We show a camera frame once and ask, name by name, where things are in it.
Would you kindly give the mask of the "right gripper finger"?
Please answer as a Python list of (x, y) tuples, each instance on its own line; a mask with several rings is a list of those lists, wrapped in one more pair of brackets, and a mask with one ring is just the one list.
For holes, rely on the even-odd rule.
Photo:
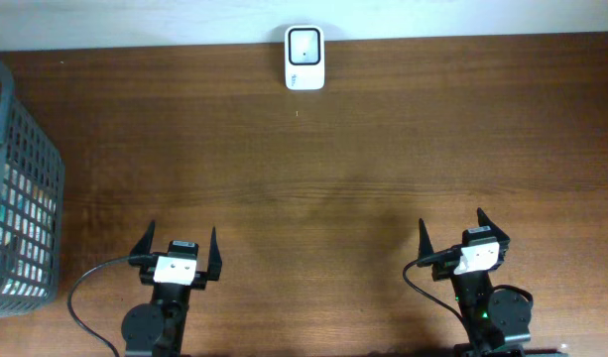
[(488, 217), (488, 215), (481, 207), (477, 208), (476, 213), (478, 218), (478, 224), (481, 227), (488, 226), (490, 228), (490, 231), (495, 235), (498, 241), (510, 240), (510, 237)]
[(431, 264), (434, 251), (426, 229), (425, 221), (419, 219), (419, 250), (417, 257), (417, 266), (425, 267)]

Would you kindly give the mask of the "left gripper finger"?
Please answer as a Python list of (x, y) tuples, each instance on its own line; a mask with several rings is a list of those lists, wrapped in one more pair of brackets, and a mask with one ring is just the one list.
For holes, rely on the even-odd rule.
[(212, 227), (206, 276), (209, 281), (218, 281), (222, 270), (222, 258), (217, 243), (216, 227)]
[(129, 254), (128, 263), (132, 267), (142, 267), (152, 260), (151, 247), (154, 239), (156, 222), (152, 220), (142, 238), (136, 243)]

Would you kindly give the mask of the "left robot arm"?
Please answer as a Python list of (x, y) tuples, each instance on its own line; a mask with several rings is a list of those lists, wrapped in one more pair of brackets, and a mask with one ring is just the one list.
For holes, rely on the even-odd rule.
[(128, 259), (139, 270), (141, 284), (153, 288), (151, 299), (123, 318), (121, 333), (130, 357), (180, 356), (190, 294), (218, 281), (222, 270), (215, 230), (210, 233), (207, 268), (201, 271), (196, 243), (173, 240), (167, 251), (154, 252), (155, 228), (151, 222)]

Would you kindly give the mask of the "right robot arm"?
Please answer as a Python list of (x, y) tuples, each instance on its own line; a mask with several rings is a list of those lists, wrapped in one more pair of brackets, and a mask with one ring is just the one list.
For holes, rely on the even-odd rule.
[(456, 356), (523, 356), (531, 340), (533, 296), (510, 285), (495, 286), (489, 274), (505, 261), (510, 237), (482, 209), (478, 225), (462, 233), (462, 242), (434, 251), (423, 220), (419, 221), (417, 267), (430, 267), (432, 279), (452, 284), (468, 341), (453, 347)]

